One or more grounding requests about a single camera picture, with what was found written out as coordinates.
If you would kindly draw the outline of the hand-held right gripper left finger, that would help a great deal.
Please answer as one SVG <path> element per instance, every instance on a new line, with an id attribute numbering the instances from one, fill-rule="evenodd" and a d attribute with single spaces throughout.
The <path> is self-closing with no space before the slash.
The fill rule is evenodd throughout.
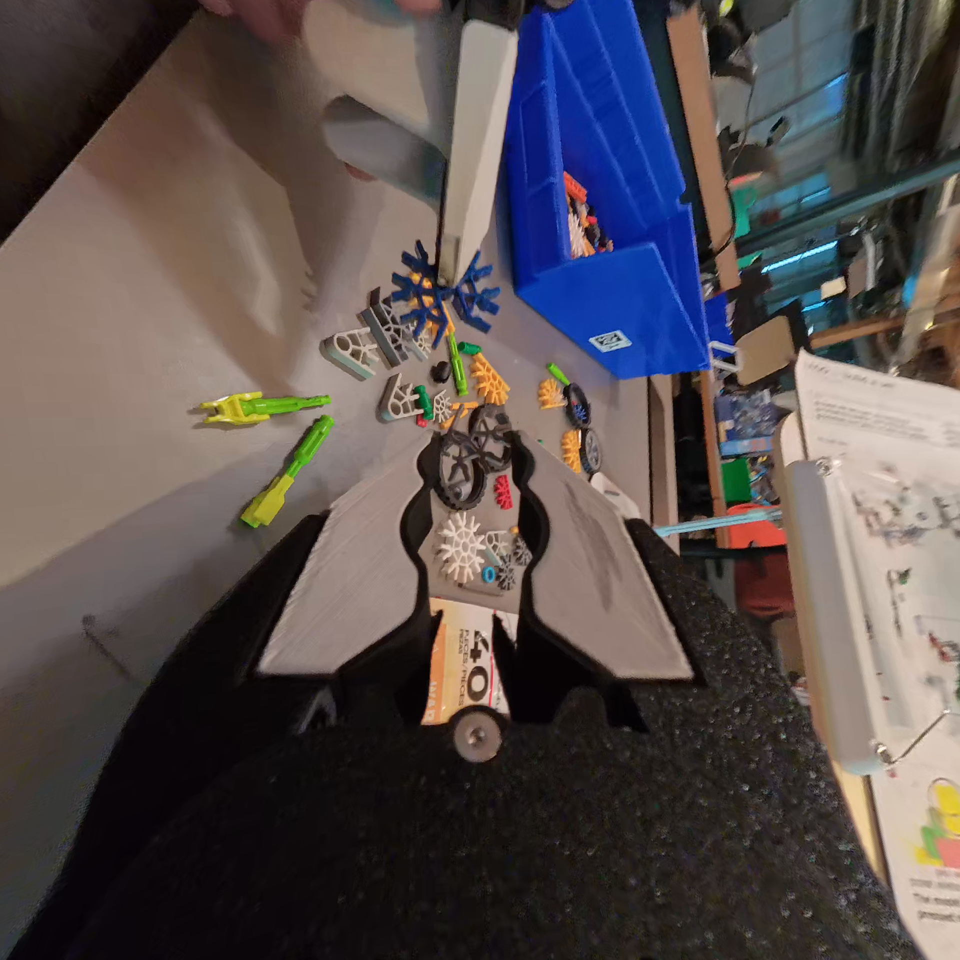
<path id="1" fill-rule="evenodd" d="M 426 713 L 436 636 L 420 555 L 440 439 L 421 436 L 338 497 L 256 665 L 266 681 L 330 685 L 348 714 L 384 694 L 406 724 Z"/>

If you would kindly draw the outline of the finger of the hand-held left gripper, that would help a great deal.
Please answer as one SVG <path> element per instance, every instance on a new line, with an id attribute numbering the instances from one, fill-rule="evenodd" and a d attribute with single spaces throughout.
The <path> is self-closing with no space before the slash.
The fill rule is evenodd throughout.
<path id="1" fill-rule="evenodd" d="M 491 222 L 519 39 L 519 21 L 322 22 L 327 146 L 436 212 L 440 280 Z"/>

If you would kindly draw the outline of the white snowflake connector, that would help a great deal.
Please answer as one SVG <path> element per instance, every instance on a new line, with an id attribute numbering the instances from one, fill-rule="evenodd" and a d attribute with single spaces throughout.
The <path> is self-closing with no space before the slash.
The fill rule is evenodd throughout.
<path id="1" fill-rule="evenodd" d="M 459 585 L 466 585 L 481 574 L 485 566 L 486 539 L 472 513 L 450 514 L 440 529 L 436 556 L 442 575 Z"/>

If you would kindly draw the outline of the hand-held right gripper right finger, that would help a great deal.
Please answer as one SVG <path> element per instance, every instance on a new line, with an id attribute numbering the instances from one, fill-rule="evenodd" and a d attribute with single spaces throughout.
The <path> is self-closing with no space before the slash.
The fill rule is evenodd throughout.
<path id="1" fill-rule="evenodd" d="M 512 435 L 518 534 L 530 552 L 509 642 L 515 722 L 551 722 L 574 690 L 609 722 L 640 722 L 637 690 L 690 690 L 694 663 L 642 557 L 603 494 L 534 438 Z"/>

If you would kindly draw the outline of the person's left hand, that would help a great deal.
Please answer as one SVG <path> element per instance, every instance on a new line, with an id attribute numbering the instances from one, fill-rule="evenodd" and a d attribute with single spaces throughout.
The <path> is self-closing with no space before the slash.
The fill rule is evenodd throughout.
<path id="1" fill-rule="evenodd" d="M 310 1 L 198 1 L 213 16 L 242 23 L 259 40 L 279 43 L 302 34 L 307 13 L 321 2 Z M 337 5 L 370 21 L 392 22 L 401 18 L 431 18 L 448 6 L 442 1 L 347 1 Z"/>

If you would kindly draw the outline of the printed construction toy bag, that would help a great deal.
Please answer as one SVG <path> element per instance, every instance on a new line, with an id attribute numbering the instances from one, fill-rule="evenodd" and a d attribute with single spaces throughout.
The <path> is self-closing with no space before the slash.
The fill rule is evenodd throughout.
<path id="1" fill-rule="evenodd" d="M 430 599 L 429 607 L 431 615 L 439 620 L 421 725 L 443 725 L 455 714 L 474 708 L 490 709 L 508 717 L 510 707 L 493 638 L 499 627 L 515 643 L 518 615 L 436 597 Z"/>

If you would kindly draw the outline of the blue snowflake connector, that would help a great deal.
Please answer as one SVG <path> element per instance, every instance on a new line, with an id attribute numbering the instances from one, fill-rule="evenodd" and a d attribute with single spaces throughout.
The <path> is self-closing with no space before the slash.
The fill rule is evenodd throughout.
<path id="1" fill-rule="evenodd" d="M 462 278 L 452 284 L 439 280 L 438 268 L 421 241 L 415 242 L 413 251 L 403 251 L 401 262 L 406 272 L 392 274 L 390 300 L 404 306 L 400 322 L 412 328 L 414 335 L 420 335 L 432 324 L 437 336 L 444 336 L 450 316 L 483 333 L 491 329 L 487 318 L 499 312 L 501 289 L 486 285 L 494 269 L 481 263 L 480 249 L 474 253 Z"/>

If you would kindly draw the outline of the blue bin with square label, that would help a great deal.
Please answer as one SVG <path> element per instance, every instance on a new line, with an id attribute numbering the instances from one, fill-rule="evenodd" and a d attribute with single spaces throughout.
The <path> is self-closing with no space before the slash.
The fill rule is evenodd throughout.
<path id="1" fill-rule="evenodd" d="M 707 369 L 687 186 L 633 2 L 525 18 L 504 161 L 516 294 L 617 378 Z M 613 251 L 571 258 L 564 172 Z"/>

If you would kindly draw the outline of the instruction sheet board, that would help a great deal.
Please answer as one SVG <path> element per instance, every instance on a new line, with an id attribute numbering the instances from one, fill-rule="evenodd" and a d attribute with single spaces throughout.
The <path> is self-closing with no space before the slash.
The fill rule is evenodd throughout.
<path id="1" fill-rule="evenodd" d="M 958 390 L 807 352 L 777 466 L 811 704 L 870 781 L 896 907 L 958 958 Z"/>

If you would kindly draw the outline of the pile of toy parts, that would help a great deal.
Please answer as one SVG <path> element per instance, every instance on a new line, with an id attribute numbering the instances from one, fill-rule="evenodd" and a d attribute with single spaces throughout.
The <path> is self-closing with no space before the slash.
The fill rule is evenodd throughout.
<path id="1" fill-rule="evenodd" d="M 612 252 L 615 248 L 613 240 L 598 221 L 586 187 L 568 172 L 563 172 L 562 179 L 567 203 L 570 257 L 590 258 Z"/>

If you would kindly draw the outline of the dark grey connector with strip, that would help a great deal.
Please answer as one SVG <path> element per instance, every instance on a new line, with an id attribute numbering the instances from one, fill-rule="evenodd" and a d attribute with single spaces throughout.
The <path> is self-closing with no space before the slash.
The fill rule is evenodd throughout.
<path id="1" fill-rule="evenodd" d="M 358 318 L 373 337 L 383 361 L 389 369 L 395 369 L 409 359 L 426 362 L 429 343 L 421 334 L 415 337 L 412 327 L 402 323 L 390 296 L 381 294 L 380 287 L 368 292 L 366 306 Z"/>

